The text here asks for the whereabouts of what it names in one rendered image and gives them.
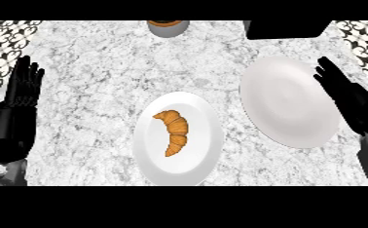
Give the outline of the grey cup with brown rim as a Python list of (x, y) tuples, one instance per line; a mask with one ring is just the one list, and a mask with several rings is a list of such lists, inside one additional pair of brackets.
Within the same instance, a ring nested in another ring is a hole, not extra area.
[(175, 20), (169, 22), (150, 20), (147, 23), (153, 34), (163, 38), (172, 38), (182, 35), (190, 26), (188, 20)]

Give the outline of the white round plate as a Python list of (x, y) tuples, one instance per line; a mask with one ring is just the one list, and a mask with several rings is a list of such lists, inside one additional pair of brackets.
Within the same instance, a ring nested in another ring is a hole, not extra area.
[(284, 146), (321, 147), (339, 131), (342, 114), (311, 65), (289, 57), (262, 57), (240, 82), (246, 114), (259, 131)]

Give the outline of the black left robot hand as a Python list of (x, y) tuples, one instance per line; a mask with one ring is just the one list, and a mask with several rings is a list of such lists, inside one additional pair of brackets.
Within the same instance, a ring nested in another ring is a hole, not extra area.
[(45, 69), (30, 56), (18, 59), (0, 101), (0, 164), (24, 159), (36, 138), (37, 102)]

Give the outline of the golden brown croissant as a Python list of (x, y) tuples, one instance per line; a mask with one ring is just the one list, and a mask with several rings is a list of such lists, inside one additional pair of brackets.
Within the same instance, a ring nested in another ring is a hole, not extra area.
[(188, 122), (178, 110), (164, 110), (153, 116), (160, 119), (167, 127), (170, 143), (166, 150), (166, 156), (176, 155), (187, 145)]

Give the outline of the black flat appliance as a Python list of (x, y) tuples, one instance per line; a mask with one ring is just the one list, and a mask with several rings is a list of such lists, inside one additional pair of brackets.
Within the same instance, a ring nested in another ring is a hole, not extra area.
[(315, 38), (326, 31), (329, 20), (246, 20), (244, 31), (249, 40)]

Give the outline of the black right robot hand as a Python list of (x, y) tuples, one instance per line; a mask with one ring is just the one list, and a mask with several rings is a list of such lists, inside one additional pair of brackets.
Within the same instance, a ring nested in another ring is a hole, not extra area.
[(349, 127), (365, 136), (368, 134), (368, 91), (358, 83), (349, 81), (327, 57), (321, 57), (318, 63), (314, 78), (336, 103)]

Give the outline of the white oval plate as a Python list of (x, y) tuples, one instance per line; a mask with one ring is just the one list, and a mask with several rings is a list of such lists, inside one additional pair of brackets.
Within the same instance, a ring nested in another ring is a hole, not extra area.
[(141, 113), (133, 133), (138, 167), (156, 185), (197, 185), (216, 168), (224, 130), (209, 102), (196, 94), (160, 96)]

